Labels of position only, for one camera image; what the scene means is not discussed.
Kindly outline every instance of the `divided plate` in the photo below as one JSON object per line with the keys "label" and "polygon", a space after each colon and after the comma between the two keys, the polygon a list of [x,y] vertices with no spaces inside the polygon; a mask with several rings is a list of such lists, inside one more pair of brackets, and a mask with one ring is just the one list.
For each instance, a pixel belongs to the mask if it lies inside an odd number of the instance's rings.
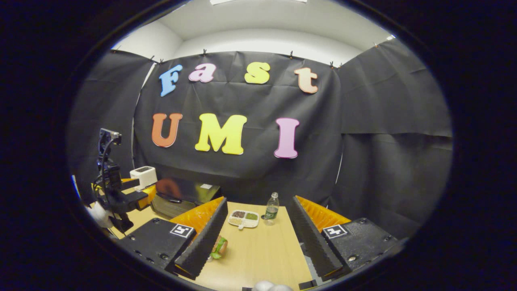
{"label": "divided plate", "polygon": [[240,230],[245,227],[256,227],[259,224],[260,215],[256,212],[234,210],[228,218],[228,223],[238,226]]}

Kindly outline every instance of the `yellow letter m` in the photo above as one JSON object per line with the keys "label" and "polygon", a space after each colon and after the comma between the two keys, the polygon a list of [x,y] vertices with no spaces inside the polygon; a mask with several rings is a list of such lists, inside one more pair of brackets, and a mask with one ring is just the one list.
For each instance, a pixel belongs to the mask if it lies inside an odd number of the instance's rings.
{"label": "yellow letter m", "polygon": [[208,138],[210,138],[214,151],[219,151],[223,141],[226,139],[222,152],[225,154],[242,155],[244,152],[244,149],[240,146],[242,127],[248,120],[245,116],[230,116],[222,128],[219,126],[215,114],[203,113],[199,116],[199,119],[202,124],[199,142],[195,145],[196,150],[208,152],[210,150]]}

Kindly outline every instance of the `black curtain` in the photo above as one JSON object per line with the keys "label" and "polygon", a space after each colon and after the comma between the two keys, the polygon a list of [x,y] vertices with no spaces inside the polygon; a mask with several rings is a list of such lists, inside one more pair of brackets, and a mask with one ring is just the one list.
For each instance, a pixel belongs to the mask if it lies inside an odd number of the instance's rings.
{"label": "black curtain", "polygon": [[[266,84],[246,83],[252,62],[270,65]],[[203,63],[217,66],[214,79],[190,81],[189,74]],[[183,69],[175,90],[161,96],[159,76],[178,64]],[[69,163],[81,193],[89,193],[97,175],[100,127],[122,133],[123,145],[114,147],[111,157],[121,165],[122,176],[129,176],[134,117],[136,167],[156,167],[158,179],[220,185],[230,201],[265,204],[271,192],[279,192],[281,204],[289,206],[290,198],[300,195],[350,219],[368,217],[405,237],[439,200],[452,150],[447,105],[432,74],[396,39],[339,69],[272,53],[182,57],[157,64],[140,90],[150,66],[140,56],[109,53],[85,80],[68,137]],[[298,86],[294,70],[303,67],[318,75],[315,94]],[[176,141],[168,148],[151,139],[155,113],[183,115]],[[244,154],[197,151],[202,113],[215,114],[221,126],[231,115],[246,116]],[[300,121],[294,159],[273,155],[279,136],[275,120],[280,117]],[[166,119],[162,136],[168,136],[169,127]]]}
{"label": "black curtain", "polygon": [[[265,84],[246,83],[248,64],[265,62],[271,67]],[[215,64],[214,79],[192,82],[189,74],[203,63]],[[181,64],[176,88],[160,96],[159,76]],[[314,94],[298,86],[294,70],[309,67],[317,74]],[[220,185],[229,201],[264,204],[278,192],[281,205],[290,205],[293,195],[326,203],[332,192],[341,154],[340,81],[330,66],[273,53],[221,52],[193,55],[157,65],[142,88],[134,117],[135,166],[156,167],[159,178],[173,176]],[[175,143],[156,146],[151,139],[153,114],[181,113]],[[228,117],[247,117],[242,130],[242,155],[197,151],[201,130],[199,116],[213,113],[220,126]],[[296,158],[276,158],[279,127],[277,118],[294,118]],[[169,135],[170,120],[162,136]]]}
{"label": "black curtain", "polygon": [[111,146],[110,158],[120,165],[123,178],[133,169],[131,153],[134,108],[152,62],[127,52],[110,52],[84,80],[67,130],[67,157],[85,203],[93,202],[91,183],[98,175],[99,130],[122,134],[122,144]]}
{"label": "black curtain", "polygon": [[431,72],[396,39],[358,55],[338,75],[343,155],[328,208],[410,236],[448,178],[452,130],[445,99]]}

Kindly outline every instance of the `white plate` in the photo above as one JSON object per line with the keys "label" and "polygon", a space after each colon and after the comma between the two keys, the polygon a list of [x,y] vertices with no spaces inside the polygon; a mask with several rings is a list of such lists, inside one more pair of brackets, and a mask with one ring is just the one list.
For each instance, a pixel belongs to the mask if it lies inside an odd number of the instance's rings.
{"label": "white plate", "polygon": [[[244,212],[244,217],[240,218],[240,217],[233,216],[233,214],[237,211]],[[257,216],[257,219],[256,220],[246,219],[246,215],[248,215],[248,213],[255,214]],[[245,227],[249,227],[249,228],[256,227],[259,224],[259,219],[260,219],[260,215],[256,212],[237,209],[237,210],[232,211],[232,213],[230,214],[230,217],[228,218],[228,223],[231,225],[238,226],[239,229],[242,230]]]}

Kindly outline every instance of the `foam letter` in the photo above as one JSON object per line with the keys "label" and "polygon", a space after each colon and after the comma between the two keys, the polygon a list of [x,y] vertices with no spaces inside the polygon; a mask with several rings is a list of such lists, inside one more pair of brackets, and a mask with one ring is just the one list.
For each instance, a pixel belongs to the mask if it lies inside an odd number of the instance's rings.
{"label": "foam letter", "polygon": [[222,151],[225,154],[242,155],[244,149],[240,146],[240,139],[242,137],[242,127],[248,120],[242,115],[232,115],[223,128],[219,126],[217,117],[212,113],[203,113],[199,116],[202,121],[201,133],[199,134],[199,142],[194,146],[198,151],[208,152],[210,146],[208,145],[208,138],[212,143],[214,151],[218,151],[223,141],[226,139]]}
{"label": "foam letter", "polygon": [[275,157],[296,158],[298,152],[294,150],[294,131],[300,122],[292,118],[278,118],[277,124],[280,128],[280,135]]}
{"label": "foam letter", "polygon": [[312,79],[317,79],[318,75],[311,72],[311,68],[301,68],[294,70],[298,75],[298,86],[305,93],[313,94],[318,92],[318,87],[312,85]]}
{"label": "foam letter", "polygon": [[163,121],[167,118],[167,114],[164,113],[156,113],[153,115],[153,131],[151,132],[151,136],[153,138],[153,142],[155,145],[163,148],[168,148],[172,146],[172,144],[176,141],[176,133],[178,132],[178,122],[183,115],[180,113],[172,113],[169,115],[171,119],[171,129],[169,129],[169,136],[167,138],[163,138],[161,136],[161,130],[163,126]]}
{"label": "foam letter", "polygon": [[181,65],[176,65],[174,68],[160,75],[160,79],[162,80],[162,97],[172,92],[176,88],[176,85],[173,83],[178,81],[178,72],[182,69],[183,67]]}
{"label": "foam letter", "polygon": [[248,65],[244,74],[244,79],[247,83],[264,84],[269,80],[269,71],[271,67],[268,63],[253,62]]}
{"label": "foam letter", "polygon": [[216,70],[216,66],[214,64],[201,64],[195,69],[196,71],[193,71],[189,75],[190,81],[201,81],[202,83],[206,83],[214,79],[214,71]]}

